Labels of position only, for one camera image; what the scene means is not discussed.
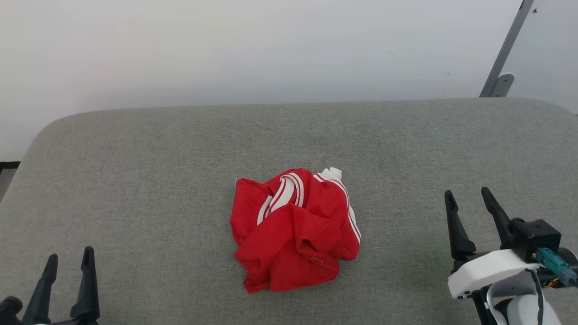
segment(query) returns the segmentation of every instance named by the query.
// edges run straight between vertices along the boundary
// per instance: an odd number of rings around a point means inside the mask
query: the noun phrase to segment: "metal bracket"
[[[506,97],[508,90],[514,82],[514,75],[501,75],[496,82],[496,86],[492,90],[490,97]]]

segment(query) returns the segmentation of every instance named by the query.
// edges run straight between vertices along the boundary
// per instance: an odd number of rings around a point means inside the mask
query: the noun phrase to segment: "black cable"
[[[526,272],[532,274],[532,280],[534,280],[534,284],[536,285],[536,291],[538,292],[538,325],[542,325],[544,319],[544,295],[542,293],[542,285],[540,284],[540,280],[538,279],[535,270],[527,268]]]

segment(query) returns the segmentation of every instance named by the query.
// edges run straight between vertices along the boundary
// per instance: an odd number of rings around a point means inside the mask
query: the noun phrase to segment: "crumpled red cloth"
[[[264,184],[236,182],[231,228],[245,288],[291,290],[331,281],[353,260],[361,234],[341,171],[289,169]]]

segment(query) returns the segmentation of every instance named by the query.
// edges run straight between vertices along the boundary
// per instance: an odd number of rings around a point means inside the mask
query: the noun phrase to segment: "red jacket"
[[[336,168],[289,169],[265,184],[238,179],[231,228],[249,293],[333,280],[337,259],[353,260],[361,241]]]

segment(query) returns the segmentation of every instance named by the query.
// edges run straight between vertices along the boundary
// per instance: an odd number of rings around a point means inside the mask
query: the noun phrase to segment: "gray metal bar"
[[[488,79],[486,80],[486,84],[484,88],[481,90],[480,97],[490,97],[496,83],[498,82],[498,78],[500,73],[502,72],[502,68],[504,67],[504,63],[506,63],[506,59],[508,54],[516,41],[516,37],[518,37],[518,33],[524,24],[524,20],[528,13],[530,12],[530,8],[532,7],[534,0],[522,0],[522,4],[520,5],[520,9],[512,22],[512,26],[510,27],[510,31],[508,31],[506,35],[506,39],[502,44],[502,48],[498,53],[496,61],[494,62],[494,66],[492,70],[490,70],[490,75],[488,75]]]

